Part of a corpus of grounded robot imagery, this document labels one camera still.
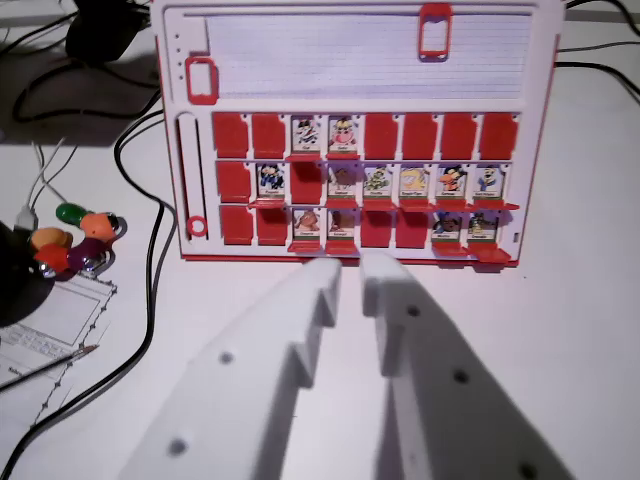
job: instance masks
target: white table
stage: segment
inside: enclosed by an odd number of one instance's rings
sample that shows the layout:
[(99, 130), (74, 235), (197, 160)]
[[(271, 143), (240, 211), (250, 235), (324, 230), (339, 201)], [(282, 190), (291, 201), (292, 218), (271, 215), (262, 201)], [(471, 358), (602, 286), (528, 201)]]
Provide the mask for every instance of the white table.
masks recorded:
[[(561, 46), (634, 39), (622, 24), (565, 27)], [(148, 33), (138, 47), (152, 47)], [(562, 58), (608, 63), (638, 81), (639, 52), (621, 47)], [(409, 267), (514, 403), (584, 480), (635, 480), (640, 471), (638, 125), (640, 109), (613, 78), (557, 71), (520, 266), (499, 275)], [(7, 143), (0, 145), (0, 159), (0, 218), (11, 223), (36, 172), (35, 160), (28, 144)], [(124, 162), (145, 188), (172, 198), (162, 127), (134, 140)], [(119, 286), (106, 312), (112, 324), (101, 348), (81, 362), (74, 386), (79, 392), (142, 339), (144, 261), (156, 206), (122, 180), (110, 147), (81, 147), (55, 186), (70, 200), (117, 212), (129, 224), (115, 245), (117, 261), (104, 274)], [(55, 205), (54, 197), (43, 194), (43, 225), (57, 225)], [(116, 387), (34, 442), (12, 478), (115, 478), (187, 361), (297, 268), (187, 263), (174, 239), (146, 357)], [(315, 388), (299, 397), (284, 480), (373, 478), (385, 383), (373, 323), (360, 313), (360, 300), (358, 270), (344, 268), (338, 325), (325, 331)]]

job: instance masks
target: paper sheet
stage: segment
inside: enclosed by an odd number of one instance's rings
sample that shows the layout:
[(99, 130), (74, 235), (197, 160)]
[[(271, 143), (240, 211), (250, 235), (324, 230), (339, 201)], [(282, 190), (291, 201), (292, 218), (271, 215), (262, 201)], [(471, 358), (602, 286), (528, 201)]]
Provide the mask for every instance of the paper sheet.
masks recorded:
[[(117, 288), (81, 275), (56, 282), (47, 299), (17, 324), (0, 329), (0, 383), (29, 372), (85, 343), (98, 344), (109, 322), (102, 313)], [(0, 466), (29, 427), (64, 402), (68, 366), (0, 393)]]

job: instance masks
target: character card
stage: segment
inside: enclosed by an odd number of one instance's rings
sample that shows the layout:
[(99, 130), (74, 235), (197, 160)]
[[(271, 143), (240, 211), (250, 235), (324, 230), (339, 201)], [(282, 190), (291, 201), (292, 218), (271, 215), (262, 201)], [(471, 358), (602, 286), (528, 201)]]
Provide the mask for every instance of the character card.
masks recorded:
[(329, 198), (353, 198), (356, 196), (357, 167), (352, 164), (329, 165)]
[(329, 210), (328, 239), (353, 240), (356, 215), (352, 210)]
[(467, 172), (462, 165), (445, 165), (438, 168), (436, 198), (464, 198)]
[(258, 173), (258, 196), (284, 197), (284, 169), (277, 163), (259, 163), (256, 165), (256, 169)]
[(358, 124), (351, 115), (329, 118), (329, 152), (355, 153), (358, 150)]
[(291, 117), (291, 150), (320, 151), (320, 127), (312, 116)]
[(431, 232), (432, 242), (459, 242), (462, 217), (458, 213), (438, 212)]
[(293, 211), (293, 239), (316, 240), (320, 238), (320, 214), (314, 210)]
[(473, 182), (473, 198), (501, 199), (505, 178), (500, 165), (478, 165), (476, 179)]
[(498, 236), (498, 212), (475, 212), (469, 221), (469, 242), (495, 242)]
[(364, 196), (374, 198), (391, 197), (393, 174), (386, 165), (370, 165), (364, 167)]
[(400, 198), (426, 197), (429, 174), (422, 165), (400, 168)]

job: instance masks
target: white cable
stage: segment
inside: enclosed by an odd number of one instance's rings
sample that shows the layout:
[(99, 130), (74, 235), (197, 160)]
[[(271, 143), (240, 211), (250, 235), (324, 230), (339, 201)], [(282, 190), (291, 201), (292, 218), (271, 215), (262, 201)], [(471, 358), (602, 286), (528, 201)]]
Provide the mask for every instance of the white cable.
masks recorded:
[[(40, 169), (40, 172), (38, 172), (38, 176), (36, 177), (36, 179), (33, 182), (33, 185), (31, 185), (31, 188), (29, 189), (29, 195), (27, 196), (27, 203), (25, 203), (25, 205), (27, 207), (29, 207), (29, 204), (31, 203), (31, 196), (33, 195), (33, 191), (36, 189), (36, 185), (38, 184), (38, 180), (42, 180), (42, 182), (49, 187), (49, 189), (52, 191), (52, 193), (54, 193), (58, 198), (60, 198), (63, 202), (66, 202), (66, 200), (64, 199), (64, 197), (62, 195), (60, 195), (58, 193), (58, 191), (53, 188), (51, 185), (49, 185), (49, 183), (44, 180), (42, 178), (42, 175), (44, 174), (44, 171), (47, 169), (47, 167), (49, 166), (49, 164), (53, 161), (54, 157), (56, 156), (56, 153), (58, 153), (58, 150), (60, 149), (60, 147), (62, 146), (62, 144), (64, 143), (65, 138), (61, 138), (60, 141), (58, 142), (58, 144), (56, 145), (56, 148), (53, 149), (53, 153), (49, 156), (49, 159), (45, 162), (45, 164), (42, 166), (42, 168)], [(40, 158), (40, 155), (38, 153), (38, 150), (36, 148), (35, 143), (33, 143), (33, 148), (36, 150), (36, 156), (38, 158)]]

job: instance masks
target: red plastic tab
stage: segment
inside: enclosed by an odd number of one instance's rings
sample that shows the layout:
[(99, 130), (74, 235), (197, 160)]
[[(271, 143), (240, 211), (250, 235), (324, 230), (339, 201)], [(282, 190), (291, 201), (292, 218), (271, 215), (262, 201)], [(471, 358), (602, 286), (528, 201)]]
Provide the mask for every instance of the red plastic tab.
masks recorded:
[(282, 158), (285, 126), (277, 113), (254, 113), (251, 117), (256, 158)]
[(358, 249), (353, 240), (327, 240), (325, 251), (329, 255), (353, 255)]
[(480, 135), (480, 159), (511, 160), (517, 135), (518, 122), (512, 114), (485, 114)]
[[(425, 3), (420, 9), (420, 23), (418, 24), (418, 54), (421, 57), (446, 57), (451, 48), (451, 24), (453, 10), (448, 3)], [(429, 50), (424, 46), (424, 24), (429, 20), (444, 20), (447, 22), (447, 37), (444, 50)]]
[(243, 162), (216, 162), (218, 193), (222, 203), (247, 203), (251, 195), (251, 173)]
[(362, 246), (387, 248), (391, 240), (391, 221), (391, 214), (387, 212), (362, 212)]
[(367, 113), (364, 156), (367, 160), (393, 160), (398, 142), (398, 123), (390, 113)]
[[(187, 75), (187, 96), (193, 105), (215, 105), (218, 101), (218, 67), (209, 57), (189, 57), (184, 62)], [(206, 65), (209, 69), (211, 90), (208, 94), (192, 92), (192, 80), (195, 80), (191, 68), (193, 65)]]
[(438, 123), (430, 113), (407, 113), (404, 117), (402, 158), (431, 160), (436, 148)]
[(458, 242), (432, 242), (431, 248), (443, 257), (466, 257), (467, 249)]
[(427, 215), (400, 211), (396, 216), (396, 247), (424, 248), (429, 226)]
[(396, 209), (390, 198), (365, 198), (362, 209), (369, 212), (390, 212)]
[(477, 127), (470, 113), (447, 113), (440, 148), (442, 159), (471, 160)]
[(469, 253), (475, 255), (481, 263), (504, 265), (511, 260), (511, 256), (493, 242), (469, 242)]
[(294, 240), (291, 242), (288, 252), (293, 253), (315, 253), (322, 250), (320, 240)]
[(401, 198), (400, 208), (405, 212), (432, 212), (436, 209), (426, 198)]
[(258, 245), (284, 245), (287, 240), (287, 212), (281, 208), (258, 210)]
[(247, 211), (247, 207), (222, 205), (220, 223), (225, 245), (251, 245), (253, 217)]
[(313, 162), (291, 165), (291, 203), (317, 205), (322, 196), (322, 170)]
[(239, 113), (214, 113), (213, 138), (218, 158), (247, 157), (249, 131)]

